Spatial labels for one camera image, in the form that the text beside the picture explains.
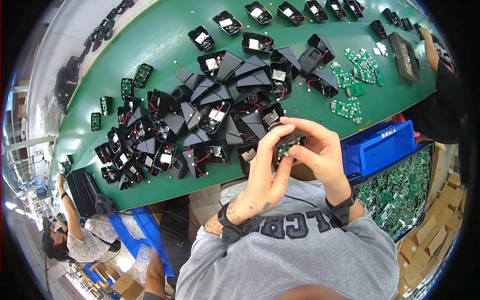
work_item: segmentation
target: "plastic bag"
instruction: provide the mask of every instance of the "plastic bag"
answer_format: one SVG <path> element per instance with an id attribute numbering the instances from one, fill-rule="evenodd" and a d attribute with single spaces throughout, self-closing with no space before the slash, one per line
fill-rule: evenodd
<path id="1" fill-rule="evenodd" d="M 133 264 L 133 279 L 138 283 L 145 284 L 147 278 L 147 268 L 150 263 L 150 258 L 152 254 L 152 248 L 141 245 L 138 250 L 137 259 Z"/>

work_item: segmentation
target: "white paper label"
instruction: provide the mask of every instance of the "white paper label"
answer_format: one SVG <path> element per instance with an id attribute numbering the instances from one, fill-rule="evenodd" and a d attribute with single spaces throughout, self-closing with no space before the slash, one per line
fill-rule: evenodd
<path id="1" fill-rule="evenodd" d="M 170 164 L 171 161 L 172 161 L 172 156 L 169 154 L 162 154 L 160 156 L 160 162 L 164 164 Z"/>
<path id="2" fill-rule="evenodd" d="M 128 161 L 128 158 L 125 154 L 122 154 L 120 155 L 120 160 L 122 161 L 122 163 L 126 163 Z"/>
<path id="3" fill-rule="evenodd" d="M 150 158 L 150 156 L 147 156 L 147 157 L 145 158 L 145 165 L 146 165 L 147 167 L 151 167 L 151 166 L 152 166 L 152 162 L 153 162 L 153 160 Z"/>
<path id="4" fill-rule="evenodd" d="M 200 35 L 195 39 L 195 42 L 202 44 L 205 39 L 208 37 L 204 32 L 201 32 Z"/>
<path id="5" fill-rule="evenodd" d="M 216 109 L 212 109 L 210 114 L 208 114 L 208 117 L 211 119 L 214 119 L 215 121 L 221 121 L 223 120 L 223 116 L 225 116 L 224 112 L 218 111 Z"/>
<path id="6" fill-rule="evenodd" d="M 396 131 L 396 129 L 393 128 L 392 130 L 389 130 L 389 131 L 383 133 L 383 134 L 382 134 L 382 138 L 385 138 L 385 137 L 391 135 L 391 134 L 394 133 L 395 131 Z"/>
<path id="7" fill-rule="evenodd" d="M 286 10 L 283 11 L 283 14 L 287 17 L 290 17 L 291 15 L 293 15 L 293 12 L 290 8 L 287 8 Z"/>
<path id="8" fill-rule="evenodd" d="M 233 24 L 231 19 L 225 19 L 223 21 L 218 22 L 220 24 L 220 27 L 227 27 Z"/>
<path id="9" fill-rule="evenodd" d="M 253 38 L 251 38 L 251 39 L 248 41 L 248 48 L 258 50 L 258 49 L 259 49 L 259 48 L 258 48 L 258 44 L 259 44 L 259 43 L 260 43 L 260 42 L 258 41 L 258 39 L 253 39 Z"/>
<path id="10" fill-rule="evenodd" d="M 216 59 L 207 59 L 207 60 L 205 60 L 205 62 L 207 64 L 207 67 L 208 67 L 209 70 L 213 70 L 214 66 L 218 67 L 215 63 Z"/>
<path id="11" fill-rule="evenodd" d="M 255 18 L 258 18 L 259 15 L 261 15 L 263 13 L 263 11 L 257 7 L 255 7 L 255 9 L 253 10 L 253 12 L 251 12 L 250 14 L 252 16 L 254 16 Z"/>

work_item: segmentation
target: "green workbench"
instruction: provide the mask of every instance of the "green workbench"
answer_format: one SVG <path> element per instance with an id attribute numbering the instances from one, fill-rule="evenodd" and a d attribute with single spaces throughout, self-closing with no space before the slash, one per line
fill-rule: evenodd
<path id="1" fill-rule="evenodd" d="M 181 70 L 176 60 L 188 71 L 200 73 L 197 57 L 203 55 L 189 40 L 187 33 L 198 25 L 203 25 L 215 40 L 212 51 L 228 50 L 243 59 L 249 58 L 241 48 L 241 32 L 235 36 L 224 33 L 213 21 L 212 17 L 223 10 L 233 14 L 243 26 L 243 32 L 263 34 L 267 31 L 274 39 L 275 48 L 291 47 L 297 57 L 308 48 L 307 39 L 314 33 L 325 35 L 329 38 L 337 61 L 342 69 L 353 70 L 353 64 L 343 55 L 346 48 L 351 48 L 357 53 L 360 48 L 365 48 L 372 53 L 372 48 L 379 38 L 374 35 L 369 24 L 374 19 L 382 21 L 387 34 L 398 32 L 404 39 L 412 43 L 420 59 L 421 83 L 411 84 L 398 75 L 393 51 L 388 40 L 384 41 L 389 53 L 388 57 L 373 55 L 380 65 L 385 86 L 365 84 L 364 96 L 360 96 L 362 124 L 355 124 L 352 120 L 336 115 L 330 111 L 332 100 L 347 101 L 345 89 L 340 89 L 339 94 L 332 99 L 327 99 L 317 90 L 307 91 L 305 82 L 300 86 L 298 78 L 294 81 L 291 95 L 281 100 L 282 107 L 287 111 L 287 116 L 294 117 L 295 110 L 298 118 L 305 118 L 320 122 L 326 128 L 338 133 L 340 138 L 345 138 L 364 127 L 367 120 L 370 126 L 389 118 L 400 111 L 421 101 L 435 91 L 436 74 L 427 64 L 423 42 L 414 31 L 406 32 L 400 27 L 389 25 L 381 14 L 385 7 L 396 11 L 400 17 L 409 17 L 412 23 L 419 23 L 429 29 L 433 25 L 416 8 L 408 4 L 404 7 L 400 1 L 366 1 L 363 11 L 364 18 L 356 21 L 348 13 L 345 20 L 339 20 L 328 9 L 328 21 L 324 24 L 311 23 L 305 20 L 298 27 L 291 27 L 286 20 L 276 15 L 277 1 L 268 10 L 274 19 L 267 25 L 258 24 L 245 11 L 245 4 L 249 0 L 209 0 L 209 1 L 175 1 L 160 0 L 151 8 L 137 16 L 121 32 L 117 33 L 110 44 L 96 59 L 79 84 L 71 103 L 68 115 L 64 118 L 60 135 L 56 141 L 52 174 L 57 173 L 58 162 L 64 161 L 67 154 L 72 154 L 74 165 L 72 169 L 85 167 L 96 177 L 96 183 L 102 193 L 111 197 L 119 210 L 134 208 L 155 203 L 179 195 L 191 193 L 206 187 L 242 177 L 239 162 L 235 153 L 230 155 L 230 163 L 226 165 L 207 165 L 208 176 L 193 177 L 190 173 L 182 180 L 169 178 L 168 173 L 161 173 L 157 177 L 146 178 L 140 184 L 133 184 L 128 190 L 120 191 L 117 184 L 108 185 L 101 178 L 100 169 L 104 166 L 95 154 L 94 148 L 107 141 L 107 132 L 112 126 L 117 127 L 117 107 L 123 106 L 120 97 L 120 80 L 123 77 L 133 78 L 137 67 L 141 63 L 152 65 L 155 70 L 144 89 L 135 89 L 135 96 L 147 97 L 147 91 L 154 88 L 171 93 L 173 88 L 181 82 L 175 77 L 175 71 Z M 304 1 L 290 1 L 299 11 L 304 13 Z M 259 55 L 268 61 L 269 55 Z M 321 70 L 331 74 L 329 64 Z M 102 116 L 102 130 L 90 131 L 90 114 L 100 112 L 99 99 L 102 96 L 114 98 L 112 114 Z"/>

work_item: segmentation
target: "blue plastic bin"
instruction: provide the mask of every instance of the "blue plastic bin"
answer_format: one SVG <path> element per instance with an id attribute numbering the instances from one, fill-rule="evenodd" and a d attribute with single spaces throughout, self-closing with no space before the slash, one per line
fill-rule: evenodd
<path id="1" fill-rule="evenodd" d="M 135 209 L 132 209 L 130 213 L 137 214 L 143 213 L 148 211 L 148 207 L 142 206 Z M 160 231 L 158 230 L 158 225 L 153 219 L 151 213 L 143 213 L 141 215 L 133 216 L 135 221 L 137 222 L 140 230 L 145 235 L 146 239 L 136 240 L 134 239 L 130 233 L 128 232 L 127 228 L 125 227 L 124 223 L 122 222 L 121 218 L 117 214 L 111 214 L 108 219 L 112 224 L 115 232 L 121 239 L 122 243 L 127 247 L 130 254 L 136 259 L 138 255 L 138 250 L 140 249 L 140 245 L 146 245 L 155 249 L 155 251 L 160 255 L 160 258 L 163 262 L 163 268 L 165 270 L 165 276 L 173 276 L 172 268 L 170 267 L 170 263 L 168 261 L 167 253 L 163 248 L 162 241 L 160 239 Z"/>
<path id="2" fill-rule="evenodd" d="M 379 170 L 415 150 L 413 125 L 382 122 L 340 142 L 345 175 Z"/>

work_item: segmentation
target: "white sticker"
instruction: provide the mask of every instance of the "white sticker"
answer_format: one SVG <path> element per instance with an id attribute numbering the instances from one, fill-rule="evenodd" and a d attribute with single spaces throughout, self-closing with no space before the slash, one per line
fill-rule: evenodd
<path id="1" fill-rule="evenodd" d="M 258 16 L 261 15 L 262 13 L 263 13 L 263 11 L 261 9 L 259 9 L 258 7 L 255 7 L 253 12 L 251 12 L 250 14 L 252 16 L 254 16 L 255 18 L 258 18 Z"/>
<path id="2" fill-rule="evenodd" d="M 208 37 L 208 35 L 205 34 L 205 32 L 201 32 L 200 35 L 195 39 L 195 42 L 197 42 L 201 45 L 207 37 Z"/>
<path id="3" fill-rule="evenodd" d="M 170 164 L 171 161 L 172 161 L 172 156 L 169 154 L 162 154 L 160 156 L 160 162 L 164 164 Z"/>
<path id="4" fill-rule="evenodd" d="M 145 165 L 146 165 L 147 167 L 151 167 L 151 166 L 152 166 L 152 162 L 153 162 L 153 160 L 150 158 L 150 156 L 147 156 L 147 157 L 145 158 Z"/>
<path id="5" fill-rule="evenodd" d="M 287 8 L 283 11 L 283 14 L 287 17 L 290 17 L 291 15 L 293 15 L 293 11 L 290 8 Z"/>
<path id="6" fill-rule="evenodd" d="M 227 26 L 230 26 L 230 25 L 233 24 L 231 19 L 226 19 L 226 20 L 223 20 L 223 21 L 219 21 L 218 23 L 220 24 L 220 27 L 227 27 Z"/>
<path id="7" fill-rule="evenodd" d="M 122 163 L 126 163 L 128 161 L 128 158 L 125 154 L 122 154 L 120 155 L 120 160 L 122 161 Z"/>
<path id="8" fill-rule="evenodd" d="M 207 64 L 207 67 L 208 67 L 209 70 L 213 70 L 214 67 L 218 67 L 215 63 L 216 59 L 207 59 L 207 60 L 205 60 L 205 62 Z"/>
<path id="9" fill-rule="evenodd" d="M 248 48 L 258 50 L 258 49 L 259 49 L 259 48 L 258 48 L 259 43 L 260 43 L 260 42 L 258 41 L 258 39 L 253 39 L 253 38 L 251 38 L 251 39 L 248 41 Z"/>
<path id="10" fill-rule="evenodd" d="M 210 114 L 208 114 L 208 117 L 211 119 L 214 119 L 215 121 L 221 121 L 223 120 L 223 116 L 225 116 L 224 112 L 218 111 L 216 109 L 212 109 Z"/>
<path id="11" fill-rule="evenodd" d="M 382 134 L 382 138 L 385 138 L 385 137 L 391 135 L 391 134 L 394 133 L 395 131 L 396 131 L 396 129 L 393 128 L 392 130 L 389 130 L 389 131 L 383 133 L 383 134 Z"/>

